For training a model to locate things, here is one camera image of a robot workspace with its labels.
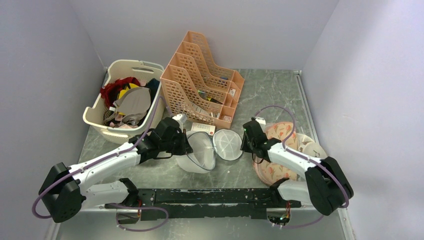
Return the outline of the white mesh laundry bag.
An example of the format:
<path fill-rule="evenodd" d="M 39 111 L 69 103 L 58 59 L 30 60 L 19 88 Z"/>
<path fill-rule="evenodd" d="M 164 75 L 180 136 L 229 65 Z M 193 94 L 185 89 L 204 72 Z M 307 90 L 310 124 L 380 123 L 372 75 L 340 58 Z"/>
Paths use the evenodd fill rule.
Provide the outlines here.
<path fill-rule="evenodd" d="M 206 174 L 215 168 L 217 158 L 233 162 L 243 155 L 242 138 L 233 130 L 220 129 L 213 136 L 190 130 L 186 135 L 193 152 L 171 157 L 186 172 Z"/>

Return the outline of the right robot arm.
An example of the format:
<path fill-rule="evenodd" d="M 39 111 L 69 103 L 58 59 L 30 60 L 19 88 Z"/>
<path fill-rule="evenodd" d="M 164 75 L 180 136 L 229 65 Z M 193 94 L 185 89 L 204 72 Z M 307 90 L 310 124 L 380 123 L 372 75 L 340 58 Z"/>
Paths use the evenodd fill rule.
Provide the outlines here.
<path fill-rule="evenodd" d="M 354 191 L 338 161 L 328 156 L 319 158 L 294 150 L 276 138 L 268 139 L 256 120 L 243 125 L 241 150 L 268 163 L 292 170 L 303 181 L 284 180 L 270 193 L 270 202 L 282 207 L 288 201 L 310 203 L 324 216 L 346 208 Z"/>

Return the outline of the taupe bra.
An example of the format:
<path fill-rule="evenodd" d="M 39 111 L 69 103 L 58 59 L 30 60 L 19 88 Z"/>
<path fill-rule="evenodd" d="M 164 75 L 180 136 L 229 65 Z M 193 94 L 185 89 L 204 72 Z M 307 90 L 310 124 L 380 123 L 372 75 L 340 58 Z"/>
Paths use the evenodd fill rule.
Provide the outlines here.
<path fill-rule="evenodd" d="M 142 86 L 124 89 L 112 103 L 111 113 L 105 113 L 103 123 L 112 128 L 120 128 L 123 125 L 135 128 L 147 116 L 151 105 L 149 88 Z"/>

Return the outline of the pink bra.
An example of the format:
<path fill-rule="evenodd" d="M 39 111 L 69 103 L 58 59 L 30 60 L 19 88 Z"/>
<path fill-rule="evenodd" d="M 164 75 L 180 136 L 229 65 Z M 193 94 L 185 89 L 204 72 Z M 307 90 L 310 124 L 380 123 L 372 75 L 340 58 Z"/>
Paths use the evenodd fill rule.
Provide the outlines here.
<path fill-rule="evenodd" d="M 114 123 L 114 122 L 110 122 L 109 123 L 109 127 L 111 128 L 116 128 L 116 129 L 135 129 L 138 128 L 138 125 L 128 125 L 126 123 L 123 122 L 118 122 L 118 123 Z"/>

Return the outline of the floral laundry bag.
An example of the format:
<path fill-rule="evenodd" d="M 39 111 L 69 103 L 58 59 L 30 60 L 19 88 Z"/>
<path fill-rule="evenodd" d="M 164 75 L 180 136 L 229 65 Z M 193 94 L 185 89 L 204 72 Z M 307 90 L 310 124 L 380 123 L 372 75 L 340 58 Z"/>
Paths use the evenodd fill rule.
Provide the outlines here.
<path fill-rule="evenodd" d="M 265 127 L 265 134 L 268 139 L 275 138 L 280 141 L 283 141 L 287 136 L 289 136 L 285 142 L 285 146 L 297 150 L 298 141 L 296 132 L 294 131 L 290 135 L 292 129 L 292 122 L 283 121 L 278 123 L 267 123 Z M 287 167 L 280 164 L 267 162 L 266 160 L 263 160 L 261 163 L 259 163 L 260 160 L 261 159 L 256 155 L 254 156 L 253 168 L 259 179 L 266 185 L 270 186 L 283 178 L 288 178 L 293 181 L 297 180 L 298 175 Z"/>

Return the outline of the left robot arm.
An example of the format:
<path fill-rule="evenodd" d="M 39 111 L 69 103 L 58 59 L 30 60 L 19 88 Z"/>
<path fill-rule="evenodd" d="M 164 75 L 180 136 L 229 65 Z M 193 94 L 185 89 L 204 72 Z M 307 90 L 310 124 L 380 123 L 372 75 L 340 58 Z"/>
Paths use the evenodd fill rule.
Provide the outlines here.
<path fill-rule="evenodd" d="M 40 219 L 62 223 L 80 210 L 108 204 L 134 207 L 139 190 L 128 178 L 112 183 L 100 181 L 126 168 L 149 160 L 166 160 L 192 153 L 183 128 L 185 114 L 162 119 L 156 128 L 131 138 L 118 148 L 92 160 L 66 166 L 60 162 L 49 170 L 32 205 Z"/>

